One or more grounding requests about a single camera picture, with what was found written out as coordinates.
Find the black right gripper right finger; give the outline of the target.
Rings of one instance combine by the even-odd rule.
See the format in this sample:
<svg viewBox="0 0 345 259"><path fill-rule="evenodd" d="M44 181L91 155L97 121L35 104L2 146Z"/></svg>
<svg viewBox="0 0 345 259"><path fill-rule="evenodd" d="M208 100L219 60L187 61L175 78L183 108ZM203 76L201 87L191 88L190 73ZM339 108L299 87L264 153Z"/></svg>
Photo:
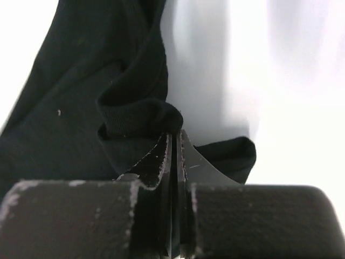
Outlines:
<svg viewBox="0 0 345 259"><path fill-rule="evenodd" d="M176 138L182 258L344 258L327 195L313 186L241 185Z"/></svg>

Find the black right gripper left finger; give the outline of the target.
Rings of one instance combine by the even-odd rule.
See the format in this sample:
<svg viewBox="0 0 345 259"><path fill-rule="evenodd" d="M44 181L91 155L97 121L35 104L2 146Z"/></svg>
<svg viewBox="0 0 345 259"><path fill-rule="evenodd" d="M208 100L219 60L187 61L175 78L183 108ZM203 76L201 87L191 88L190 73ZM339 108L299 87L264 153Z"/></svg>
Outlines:
<svg viewBox="0 0 345 259"><path fill-rule="evenodd" d="M1 204L1 258L172 258L172 137L114 181L16 183Z"/></svg>

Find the black t shirt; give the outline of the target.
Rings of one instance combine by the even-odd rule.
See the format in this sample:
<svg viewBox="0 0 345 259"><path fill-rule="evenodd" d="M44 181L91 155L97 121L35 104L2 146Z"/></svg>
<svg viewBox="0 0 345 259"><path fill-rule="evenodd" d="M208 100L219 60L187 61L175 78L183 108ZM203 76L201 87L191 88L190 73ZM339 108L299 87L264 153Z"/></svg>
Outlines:
<svg viewBox="0 0 345 259"><path fill-rule="evenodd" d="M225 126L222 40L210 63L176 58L173 1L60 1L1 135L1 191L22 179L114 180L163 133L245 183L256 161L246 124Z"/></svg>

